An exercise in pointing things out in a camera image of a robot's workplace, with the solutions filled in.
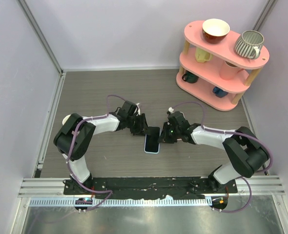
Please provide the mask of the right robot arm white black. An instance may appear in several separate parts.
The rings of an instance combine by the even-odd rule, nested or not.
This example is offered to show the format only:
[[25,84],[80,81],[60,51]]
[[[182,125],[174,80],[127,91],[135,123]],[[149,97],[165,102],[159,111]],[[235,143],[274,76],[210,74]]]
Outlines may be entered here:
[[208,145],[226,152],[229,163],[216,168],[208,176],[208,186],[218,193],[238,177],[250,178],[270,159],[269,152],[247,127],[219,130],[201,124],[190,124],[179,111],[167,111],[159,143],[181,140],[193,145]]

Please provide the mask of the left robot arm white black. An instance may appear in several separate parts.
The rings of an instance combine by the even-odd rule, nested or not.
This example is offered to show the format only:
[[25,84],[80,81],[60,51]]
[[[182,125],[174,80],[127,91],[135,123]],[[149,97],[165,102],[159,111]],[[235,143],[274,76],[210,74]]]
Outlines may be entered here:
[[65,158],[70,172],[69,188],[85,195],[94,192],[93,176],[89,171],[85,153],[92,137],[106,132],[116,132],[129,129],[134,136],[149,133],[144,113],[138,104],[125,101],[122,107],[103,116],[82,117],[77,113],[64,118],[61,129],[56,134],[53,143]]

